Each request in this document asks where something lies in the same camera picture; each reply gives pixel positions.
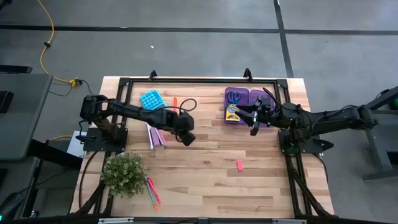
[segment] wooden table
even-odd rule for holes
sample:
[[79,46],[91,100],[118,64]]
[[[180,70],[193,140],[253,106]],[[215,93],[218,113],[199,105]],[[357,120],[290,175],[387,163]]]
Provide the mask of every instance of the wooden table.
[[[115,98],[119,78],[104,77],[100,94]],[[300,103],[305,110],[309,110],[304,80],[287,80],[291,102]],[[165,136],[168,142],[166,149],[151,151],[146,124],[128,119],[126,127],[129,129],[129,138],[126,149],[143,155],[143,163],[150,169],[149,177],[155,183],[162,205],[155,212],[147,191],[133,198],[115,197],[112,216],[294,217],[285,158],[279,151],[277,128],[261,128],[257,136],[250,136],[250,128],[247,126],[225,124],[224,91],[229,86],[249,90],[266,87],[274,91],[271,85],[250,83],[134,84],[130,102],[134,105],[140,105],[139,96],[153,89],[160,92],[168,105],[173,105],[174,97],[177,97],[179,104],[187,98],[196,99],[198,106],[190,114],[195,119],[195,129],[192,132],[197,138],[189,147],[185,147],[168,134]],[[89,156],[90,154],[85,156],[81,172]],[[82,187],[83,203],[98,185],[103,157],[103,152],[97,153],[88,166]],[[303,154],[302,157],[308,188],[324,208],[333,213],[322,163],[311,154]],[[238,172],[236,160],[242,160],[243,172]],[[71,212],[78,209],[78,187],[77,185]],[[106,195],[103,197],[101,211],[106,204]],[[300,191],[298,197],[304,211]]]

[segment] purple tray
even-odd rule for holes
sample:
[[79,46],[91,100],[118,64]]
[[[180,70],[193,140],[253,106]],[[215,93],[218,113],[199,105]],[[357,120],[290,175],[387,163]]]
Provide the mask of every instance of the purple tray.
[[[263,96],[263,98],[271,98],[265,91],[263,90],[252,90],[250,91],[250,104],[256,102],[258,96]],[[275,102],[271,99],[271,109],[275,108]],[[266,127],[266,124],[260,124],[260,127]]]
[[238,104],[248,104],[249,103],[249,95],[250,92],[248,89],[246,88],[235,88],[235,87],[227,87],[225,89],[225,96],[224,96],[224,122],[227,124],[240,124],[240,125],[246,125],[245,122],[243,122],[242,120],[240,120],[239,122],[237,121],[226,121],[225,120],[225,116],[226,116],[226,106],[228,104],[230,104],[230,102],[228,101],[228,93],[230,91],[234,91],[236,93],[240,93],[241,94],[241,98],[238,101]]

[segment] blue ice cube tray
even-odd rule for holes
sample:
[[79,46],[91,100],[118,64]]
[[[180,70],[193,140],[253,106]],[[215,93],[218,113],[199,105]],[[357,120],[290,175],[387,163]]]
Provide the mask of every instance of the blue ice cube tray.
[[158,107],[167,106],[166,102],[163,100],[162,96],[157,90],[151,90],[140,96],[139,101],[141,102],[142,106],[147,110],[153,110]]

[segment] pink marker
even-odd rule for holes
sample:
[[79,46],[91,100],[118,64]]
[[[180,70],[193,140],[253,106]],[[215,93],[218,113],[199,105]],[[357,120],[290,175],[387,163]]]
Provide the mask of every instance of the pink marker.
[[149,186],[150,186],[151,189],[152,189],[152,192],[154,193],[154,195],[155,195],[155,197],[156,197],[157,203],[161,204],[159,195],[157,195],[157,192],[156,192],[156,190],[155,190],[154,183],[152,182],[152,180],[151,180],[149,177],[147,177],[147,181],[148,181],[148,183],[149,183]]
[[238,165],[238,171],[243,171],[242,161],[236,161],[236,165]]

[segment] yellow cable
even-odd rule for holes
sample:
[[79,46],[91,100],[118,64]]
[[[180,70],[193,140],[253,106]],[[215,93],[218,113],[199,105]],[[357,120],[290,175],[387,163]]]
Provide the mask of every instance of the yellow cable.
[[[53,39],[53,37],[54,37],[54,23],[52,22],[51,16],[50,16],[49,12],[46,10],[46,8],[44,7],[44,5],[42,4],[42,2],[41,2],[40,0],[37,0],[37,2],[42,6],[43,10],[44,10],[45,13],[47,14],[47,17],[49,18],[50,23],[51,23],[51,37],[49,38],[49,41],[47,41],[48,45],[50,45],[50,44],[51,44],[51,41],[52,41],[52,39]],[[45,52],[47,51],[48,48],[49,48],[49,47],[48,47],[47,45],[45,45],[45,46],[44,46],[44,49],[43,49],[43,51],[42,51],[42,54],[40,55],[40,66],[42,67],[43,71],[44,71],[46,74],[49,74],[49,72],[44,68],[44,65],[43,65],[43,57],[44,57],[44,54],[45,54]],[[54,79],[56,79],[56,80],[58,80],[58,81],[60,81],[60,82],[69,83],[69,84],[71,84],[72,87],[76,87],[76,86],[77,86],[77,82],[76,82],[75,79],[72,79],[72,80],[64,80],[64,79],[62,79],[62,78],[57,78],[57,77],[54,77]]]
[[49,141],[54,141],[54,140],[61,139],[61,138],[72,138],[72,136],[58,136],[58,137],[50,139]]

